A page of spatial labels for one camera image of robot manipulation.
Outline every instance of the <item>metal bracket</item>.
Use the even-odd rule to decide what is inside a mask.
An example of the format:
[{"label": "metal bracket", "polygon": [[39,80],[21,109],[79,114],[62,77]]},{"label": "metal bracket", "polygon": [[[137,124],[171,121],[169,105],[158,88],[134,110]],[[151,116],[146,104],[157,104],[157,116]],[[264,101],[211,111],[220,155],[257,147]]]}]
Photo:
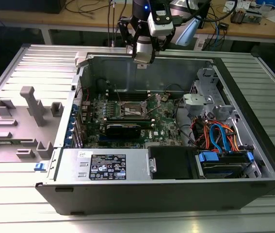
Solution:
[{"label": "metal bracket", "polygon": [[253,161],[251,163],[251,165],[249,165],[245,169],[244,173],[246,175],[248,175],[249,178],[261,178],[262,177],[262,174],[261,174],[261,172],[260,172],[260,170],[258,168],[258,165],[257,165],[257,163],[255,161]]},{"label": "metal bracket", "polygon": [[87,64],[88,59],[93,58],[92,56],[88,57],[88,52],[77,52],[75,56],[75,66],[81,67]]},{"label": "metal bracket", "polygon": [[149,170],[151,173],[155,173],[157,171],[155,158],[149,159]]},{"label": "metal bracket", "polygon": [[53,150],[52,157],[48,166],[48,175],[47,175],[48,180],[56,181],[56,176],[60,166],[59,161],[61,160],[61,156],[62,156],[62,148],[56,148]]}]

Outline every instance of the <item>workbench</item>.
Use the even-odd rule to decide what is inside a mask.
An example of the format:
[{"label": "workbench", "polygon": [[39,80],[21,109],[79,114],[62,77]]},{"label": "workbench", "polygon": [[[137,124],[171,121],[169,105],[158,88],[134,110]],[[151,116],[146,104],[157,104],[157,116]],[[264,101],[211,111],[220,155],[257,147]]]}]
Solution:
[{"label": "workbench", "polygon": [[[98,52],[101,47],[92,47]],[[44,106],[64,106],[77,72],[75,56],[89,47],[31,45],[15,55],[0,77],[0,99],[22,104],[24,85],[32,85]],[[122,48],[115,48],[117,53]],[[211,52],[184,51],[179,56],[208,57]],[[249,53],[217,52],[275,145],[275,75]],[[275,232],[275,196],[259,198],[240,210],[118,215],[62,216],[35,190],[46,177],[36,162],[0,163],[0,232],[119,232],[119,233],[262,233]],[[196,201],[198,197],[190,196]]]},{"label": "workbench", "polygon": [[[94,0],[79,0],[79,5],[95,3]],[[223,5],[225,0],[213,0],[214,8]],[[107,0],[103,0],[96,5],[89,6],[87,10],[99,8],[107,5]],[[77,6],[73,2],[69,9],[77,11]],[[117,21],[123,4],[118,3],[115,7],[115,22]],[[91,31],[91,32],[107,32],[107,12],[108,8],[102,8],[95,11],[95,19],[90,19],[78,13],[72,13],[63,9],[59,14],[31,13],[31,12],[14,12],[0,11],[0,20],[7,27],[22,27],[22,28],[37,28],[40,29],[45,41],[45,44],[52,44],[50,30],[72,30],[72,31]],[[123,16],[130,16],[132,5],[127,4]],[[220,14],[215,10],[215,14],[220,17]],[[112,24],[112,13],[110,14],[110,22]],[[275,43],[275,23],[263,18],[258,24],[233,24],[230,23],[230,17],[222,20],[229,24],[229,29],[226,35],[226,40],[253,41]],[[198,29],[195,37],[197,37],[196,49],[201,49],[201,44],[207,38],[211,38],[214,34],[214,29],[210,23],[206,23],[203,29]]]}]

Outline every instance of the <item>metal grooved surface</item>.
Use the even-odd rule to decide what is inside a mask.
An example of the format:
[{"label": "metal grooved surface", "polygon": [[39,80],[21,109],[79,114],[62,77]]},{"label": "metal grooved surface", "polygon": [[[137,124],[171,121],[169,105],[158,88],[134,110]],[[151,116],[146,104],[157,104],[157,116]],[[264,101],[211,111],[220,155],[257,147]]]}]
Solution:
[{"label": "metal grooved surface", "polygon": [[[70,75],[75,73],[73,57],[86,47],[32,46],[15,68],[0,95],[15,97],[24,83],[34,84],[37,98],[65,100]],[[175,55],[204,56],[209,52],[181,52]],[[222,57],[235,81],[275,144],[275,82],[250,54],[216,53]],[[275,232],[275,196],[259,198],[241,210],[153,213],[100,216],[61,216],[34,189],[45,173],[34,173],[35,163],[0,163],[0,231],[37,232]]]}]

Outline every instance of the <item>robotic end effector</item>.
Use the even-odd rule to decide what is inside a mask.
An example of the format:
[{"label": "robotic end effector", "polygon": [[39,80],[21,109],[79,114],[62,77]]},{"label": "robotic end effector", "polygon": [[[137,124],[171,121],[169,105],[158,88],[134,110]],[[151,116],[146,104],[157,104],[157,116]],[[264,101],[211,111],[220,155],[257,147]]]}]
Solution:
[{"label": "robotic end effector", "polygon": [[[156,54],[164,51],[171,41],[177,45],[188,45],[201,21],[217,22],[228,17],[236,9],[238,0],[234,0],[233,8],[226,15],[220,18],[215,16],[215,19],[206,18],[210,2],[211,0],[133,0],[132,16],[121,17],[118,27],[123,41],[132,50],[134,61],[153,63]],[[187,24],[175,34],[176,27],[185,23]],[[129,33],[129,24],[132,25],[134,35]],[[159,36],[165,36],[165,39],[159,40]]]},{"label": "robotic end effector", "polygon": [[[123,41],[132,49],[135,62],[151,64],[159,51],[164,51],[182,24],[180,16],[172,16],[169,0],[133,0],[131,18],[122,17],[118,27]],[[131,24],[135,34],[131,35]],[[158,39],[165,36],[163,42]]]}]

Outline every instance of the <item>electronic equipment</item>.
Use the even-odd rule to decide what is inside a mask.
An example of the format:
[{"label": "electronic equipment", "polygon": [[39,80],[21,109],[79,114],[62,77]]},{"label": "electronic equipment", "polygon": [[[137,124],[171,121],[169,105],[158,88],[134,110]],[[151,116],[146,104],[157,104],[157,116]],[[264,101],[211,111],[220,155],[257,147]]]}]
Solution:
[{"label": "electronic equipment", "polygon": [[256,0],[256,4],[258,4],[258,5],[266,4],[266,5],[275,6],[275,0]]},{"label": "electronic equipment", "polygon": [[262,15],[258,10],[249,9],[246,10],[246,14],[243,18],[243,23],[260,23],[262,20]]},{"label": "electronic equipment", "polygon": [[[275,116],[266,122],[255,108],[266,97],[251,96],[262,79],[275,90],[275,79],[253,56],[173,50],[145,66],[125,48],[67,48],[26,48],[24,56],[80,52],[62,68],[18,57],[0,80],[0,163],[49,161],[33,165],[46,171],[35,188],[57,213],[229,210],[275,195],[275,141],[264,129]],[[237,66],[230,73],[240,60],[256,63],[255,72]],[[19,69],[34,83],[18,83],[8,98]],[[244,91],[239,77],[257,71],[260,78],[247,78],[254,91]],[[52,78],[31,78],[45,72]]]},{"label": "electronic equipment", "polygon": [[0,0],[0,10],[58,14],[66,0]]},{"label": "electronic equipment", "polygon": [[[200,11],[197,13],[202,18],[207,16],[209,3],[206,4],[205,0],[189,2],[193,3],[193,10]],[[132,16],[121,17],[118,27],[123,42],[137,63],[153,63],[156,53],[164,51],[172,40],[177,45],[188,45],[197,28],[204,25],[193,16],[189,19],[191,14],[184,0],[133,0],[132,4]],[[133,27],[134,36],[129,33],[129,24]]]}]

